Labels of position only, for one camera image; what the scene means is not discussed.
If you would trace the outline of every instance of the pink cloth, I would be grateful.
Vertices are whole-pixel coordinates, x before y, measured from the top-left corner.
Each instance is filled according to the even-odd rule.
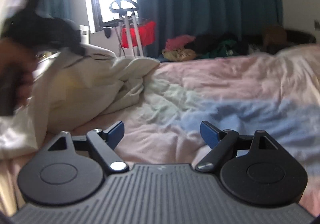
[[[174,39],[168,39],[165,43],[165,50],[173,51],[184,47],[184,45],[194,41],[196,37],[190,35],[181,35]]]

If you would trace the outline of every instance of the pink bedsheet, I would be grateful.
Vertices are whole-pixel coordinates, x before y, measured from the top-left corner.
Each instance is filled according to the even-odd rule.
[[[96,117],[73,134],[107,128],[122,120],[125,136],[115,151],[131,165],[195,165],[210,151],[200,136],[202,120],[240,134],[264,129],[307,170],[309,182],[300,204],[318,215],[319,68],[318,45],[293,48],[277,56],[163,63],[145,77],[145,90],[137,105]],[[14,193],[18,204],[23,204],[15,180],[29,159],[30,155],[0,164],[1,208],[8,215],[16,210]]]

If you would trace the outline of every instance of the green cloth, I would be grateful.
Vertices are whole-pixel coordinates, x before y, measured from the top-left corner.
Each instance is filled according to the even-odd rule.
[[[237,42],[233,39],[224,40],[219,44],[219,46],[216,49],[202,55],[198,59],[202,60],[202,59],[215,59],[218,57],[226,58],[226,57],[238,56],[239,54],[233,50],[233,47],[236,44]]]

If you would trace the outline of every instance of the black circular disc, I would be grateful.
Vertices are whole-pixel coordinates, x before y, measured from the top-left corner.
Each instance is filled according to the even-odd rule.
[[[248,176],[259,183],[275,183],[284,177],[284,170],[273,163],[261,162],[252,164],[247,170]]]
[[[81,201],[103,181],[103,171],[94,160],[76,153],[34,158],[19,173],[18,185],[27,201],[62,206]]]
[[[223,186],[250,204],[276,207],[297,202],[307,185],[303,167],[289,154],[255,152],[231,159],[220,171]]]

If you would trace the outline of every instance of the triangular cutout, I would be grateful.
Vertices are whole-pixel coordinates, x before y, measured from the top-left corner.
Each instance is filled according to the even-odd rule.
[[[261,149],[261,150],[278,150],[278,148],[272,142],[270,142],[270,140],[265,136],[260,137],[259,149]]]
[[[60,137],[51,147],[48,149],[48,151],[59,151],[59,150],[66,150],[67,149],[67,142],[66,138]]]

